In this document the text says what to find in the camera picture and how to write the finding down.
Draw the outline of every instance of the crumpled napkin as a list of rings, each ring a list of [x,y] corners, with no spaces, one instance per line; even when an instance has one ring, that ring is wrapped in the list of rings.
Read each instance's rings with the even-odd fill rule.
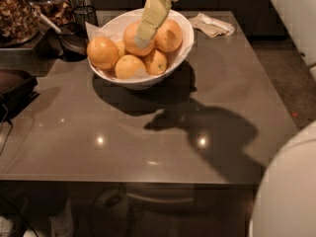
[[[219,35],[231,36],[235,32],[232,24],[211,18],[203,13],[198,13],[196,17],[189,19],[189,22],[193,28],[200,29],[211,38]]]

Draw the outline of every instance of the bowl of fruit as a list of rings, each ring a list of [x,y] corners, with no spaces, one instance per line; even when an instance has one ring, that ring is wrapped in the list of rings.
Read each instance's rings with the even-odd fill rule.
[[[186,59],[195,42],[193,27],[171,10],[152,42],[145,48],[134,43],[143,9],[124,13],[89,37],[88,62],[110,83],[131,90],[147,89],[172,74]]]

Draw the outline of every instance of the gray table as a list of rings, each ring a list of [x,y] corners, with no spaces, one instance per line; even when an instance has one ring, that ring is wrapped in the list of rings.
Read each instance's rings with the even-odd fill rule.
[[[13,119],[0,179],[258,184],[296,127],[239,27],[195,32],[187,60],[145,91],[108,85],[86,60],[57,60]]]

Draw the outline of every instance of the glass jar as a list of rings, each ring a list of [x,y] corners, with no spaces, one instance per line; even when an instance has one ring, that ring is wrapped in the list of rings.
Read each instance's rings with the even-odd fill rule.
[[[24,0],[0,0],[0,47],[26,42],[39,28],[40,19]]]
[[[29,0],[34,8],[40,10],[56,25],[74,22],[70,0]]]

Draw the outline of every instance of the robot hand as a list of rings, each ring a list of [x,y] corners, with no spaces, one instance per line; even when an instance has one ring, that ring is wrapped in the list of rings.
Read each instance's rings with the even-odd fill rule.
[[[179,0],[146,0],[140,24],[135,36],[139,47],[147,47],[158,28],[165,22],[171,9],[171,2]]]

